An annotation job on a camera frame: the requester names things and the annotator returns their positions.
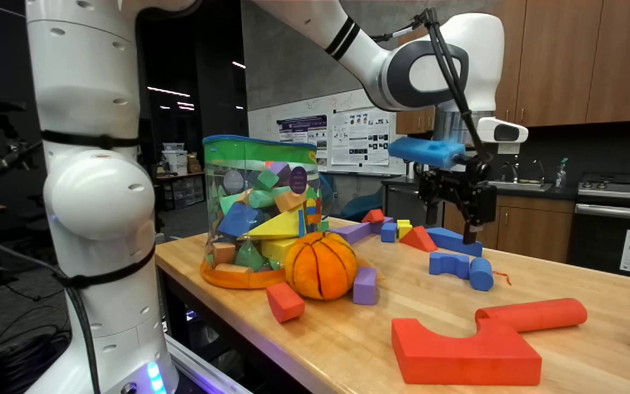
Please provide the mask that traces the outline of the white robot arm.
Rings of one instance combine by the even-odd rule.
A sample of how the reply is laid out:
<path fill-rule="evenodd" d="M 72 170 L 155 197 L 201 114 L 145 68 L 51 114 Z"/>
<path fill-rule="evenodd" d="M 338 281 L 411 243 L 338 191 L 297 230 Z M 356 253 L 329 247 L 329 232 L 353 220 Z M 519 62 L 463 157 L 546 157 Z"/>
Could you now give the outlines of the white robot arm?
<path fill-rule="evenodd" d="M 380 110 L 495 110 L 506 29 L 460 14 L 399 48 L 338 0 L 254 0 L 347 70 Z M 179 376 L 160 322 L 155 191 L 140 155 L 135 23 L 201 0 L 25 0 L 44 203 L 72 341 L 27 394 L 169 394 Z"/>

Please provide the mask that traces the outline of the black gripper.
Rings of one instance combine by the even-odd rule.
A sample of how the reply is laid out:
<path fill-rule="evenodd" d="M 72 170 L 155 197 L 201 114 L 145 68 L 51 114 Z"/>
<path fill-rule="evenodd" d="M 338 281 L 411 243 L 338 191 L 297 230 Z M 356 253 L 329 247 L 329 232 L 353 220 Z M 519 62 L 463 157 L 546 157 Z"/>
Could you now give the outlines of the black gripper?
<path fill-rule="evenodd" d="M 488 166 L 470 163 L 463 172 L 415 166 L 418 193 L 427 201 L 427 226 L 445 226 L 445 201 L 458 206 L 463 218 L 463 243 L 476 241 L 484 220 L 496 215 L 496 189 L 488 183 Z"/>

